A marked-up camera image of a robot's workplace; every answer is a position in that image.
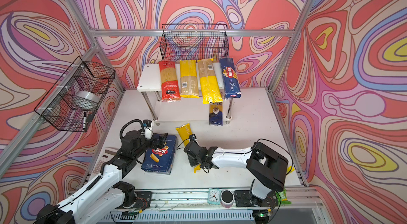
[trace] wire mesh basket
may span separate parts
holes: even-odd
[[[98,62],[82,61],[51,103],[38,112],[48,91],[34,110],[57,130],[86,132],[115,75],[114,69]]]
[[[162,60],[178,61],[213,58],[218,62],[227,58],[229,41],[227,25],[217,24],[163,24],[160,42]]]

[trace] teal clock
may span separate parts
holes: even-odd
[[[221,204],[221,190],[209,189],[208,190],[208,203],[209,204]]]

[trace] shelf leg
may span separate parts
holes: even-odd
[[[157,96],[157,101],[161,101],[161,96],[158,91],[155,92],[155,95]]]
[[[229,100],[229,108],[227,109],[227,115],[226,115],[226,119],[228,119],[228,120],[226,121],[226,124],[229,124],[229,123],[230,123],[230,119],[231,119],[231,105],[232,105],[232,103],[233,103],[233,98],[230,98],[230,100]]]
[[[149,106],[151,115],[153,116],[153,120],[155,120],[155,121],[158,120],[158,117],[157,117],[157,115],[155,114],[154,108],[153,108],[153,106],[151,105],[149,96],[147,96],[147,92],[142,91],[141,94],[143,95],[144,100],[146,101],[147,105]]]

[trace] barilla spaghetti box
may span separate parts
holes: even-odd
[[[173,167],[173,159],[176,153],[177,137],[168,135],[165,141],[164,148],[146,151],[146,159],[141,165],[141,169],[146,172],[154,172],[161,174],[170,174]]]
[[[237,79],[236,70],[234,68],[234,63],[232,58],[222,58],[219,60],[221,64],[223,84],[225,85],[225,97],[229,98],[240,98],[240,86],[239,80]]]

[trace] colorful patterned wall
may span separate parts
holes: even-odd
[[[0,0],[0,31],[2,151],[89,42],[64,0]],[[32,223],[77,189],[117,101],[113,85],[87,133],[40,127],[0,179],[0,223]]]
[[[317,0],[273,94],[333,223],[407,222],[407,0]]]
[[[163,23],[224,22],[231,29],[293,29],[305,0],[77,0],[101,29],[160,29]],[[125,88],[136,88],[142,67],[160,61],[157,37],[103,37],[99,43]],[[230,38],[241,86],[268,86],[287,38]]]

